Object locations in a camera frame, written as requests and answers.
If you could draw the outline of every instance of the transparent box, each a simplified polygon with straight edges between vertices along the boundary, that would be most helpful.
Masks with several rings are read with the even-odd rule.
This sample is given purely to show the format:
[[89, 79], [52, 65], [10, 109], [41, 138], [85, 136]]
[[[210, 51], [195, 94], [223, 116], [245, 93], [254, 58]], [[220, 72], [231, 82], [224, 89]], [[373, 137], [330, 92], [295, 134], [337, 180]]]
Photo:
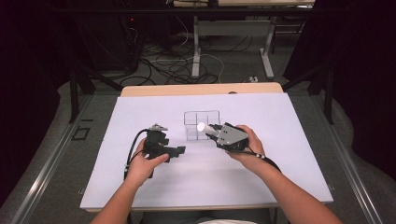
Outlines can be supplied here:
[[187, 140], [207, 140], [209, 137], [205, 133], [198, 132], [197, 125], [218, 124], [220, 125], [220, 112], [218, 110], [209, 111], [187, 111], [184, 113], [184, 126], [186, 128]]

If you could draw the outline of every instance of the forearm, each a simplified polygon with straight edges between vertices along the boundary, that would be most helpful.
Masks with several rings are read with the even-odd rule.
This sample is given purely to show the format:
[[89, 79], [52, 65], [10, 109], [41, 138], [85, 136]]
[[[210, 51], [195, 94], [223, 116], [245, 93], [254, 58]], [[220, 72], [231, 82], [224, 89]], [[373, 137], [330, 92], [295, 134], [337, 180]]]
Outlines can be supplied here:
[[341, 223], [323, 203], [267, 162], [261, 162], [252, 172], [271, 190], [291, 223]]
[[107, 202], [102, 211], [91, 223], [122, 223], [124, 224], [130, 213], [134, 196], [138, 186], [127, 182], [122, 183], [119, 189]]

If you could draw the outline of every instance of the white object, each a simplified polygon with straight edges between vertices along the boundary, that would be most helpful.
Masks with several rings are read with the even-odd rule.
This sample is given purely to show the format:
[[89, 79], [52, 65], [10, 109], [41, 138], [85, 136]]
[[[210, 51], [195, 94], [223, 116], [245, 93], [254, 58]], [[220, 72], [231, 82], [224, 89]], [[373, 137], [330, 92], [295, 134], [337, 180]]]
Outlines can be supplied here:
[[213, 136], [219, 136], [219, 131], [216, 131], [215, 129], [213, 129], [212, 127], [210, 127], [209, 125], [203, 122], [197, 125], [197, 130], [198, 132], [204, 132]]

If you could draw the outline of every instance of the fingers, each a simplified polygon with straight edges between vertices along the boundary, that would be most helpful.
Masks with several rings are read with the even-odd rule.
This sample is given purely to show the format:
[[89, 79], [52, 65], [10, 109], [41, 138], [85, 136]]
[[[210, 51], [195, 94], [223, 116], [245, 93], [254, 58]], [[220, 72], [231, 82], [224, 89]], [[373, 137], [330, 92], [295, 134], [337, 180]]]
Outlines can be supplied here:
[[169, 158], [169, 155], [168, 155], [168, 154], [163, 154], [163, 155], [161, 155], [161, 156], [159, 156], [159, 157], [156, 157], [156, 158], [150, 160], [150, 162], [151, 162], [151, 164], [152, 164], [154, 167], [156, 167], [156, 166], [160, 165], [161, 163], [167, 161], [168, 158]]
[[146, 138], [143, 138], [140, 142], [139, 145], [137, 146], [136, 150], [134, 151], [134, 155], [136, 155], [137, 153], [140, 153], [143, 150], [143, 146], [145, 145], [146, 142]]
[[247, 133], [248, 144], [249, 144], [249, 147], [253, 151], [255, 151], [256, 153], [261, 153], [261, 154], [264, 153], [263, 147], [262, 147], [262, 141], [259, 139], [257, 134], [255, 134], [252, 129], [250, 129], [246, 125], [237, 125], [236, 127], [244, 130], [245, 133]]

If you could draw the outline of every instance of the hand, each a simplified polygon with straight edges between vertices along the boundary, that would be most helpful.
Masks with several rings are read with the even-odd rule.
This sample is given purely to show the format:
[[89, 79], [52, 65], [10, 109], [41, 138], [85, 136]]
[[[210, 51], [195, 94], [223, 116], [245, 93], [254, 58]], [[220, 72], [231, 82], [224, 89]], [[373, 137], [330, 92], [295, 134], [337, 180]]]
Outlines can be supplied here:
[[146, 155], [142, 152], [145, 141], [146, 138], [140, 141], [139, 146], [137, 146], [137, 149], [134, 152], [134, 159], [131, 161], [128, 175], [125, 179], [126, 182], [134, 184], [137, 187], [143, 185], [143, 183], [149, 178], [151, 173], [154, 171], [155, 167], [165, 162], [169, 158], [168, 154], [163, 154], [152, 160], [146, 159], [145, 158]]
[[[262, 141], [257, 137], [257, 135], [246, 125], [237, 125], [236, 127], [242, 129], [247, 133], [248, 146], [255, 153], [265, 156], [264, 148], [262, 146]], [[247, 169], [254, 172], [254, 168], [257, 167], [257, 162], [262, 162], [261, 159], [248, 155], [245, 153], [229, 152], [231, 158], [240, 161]]]

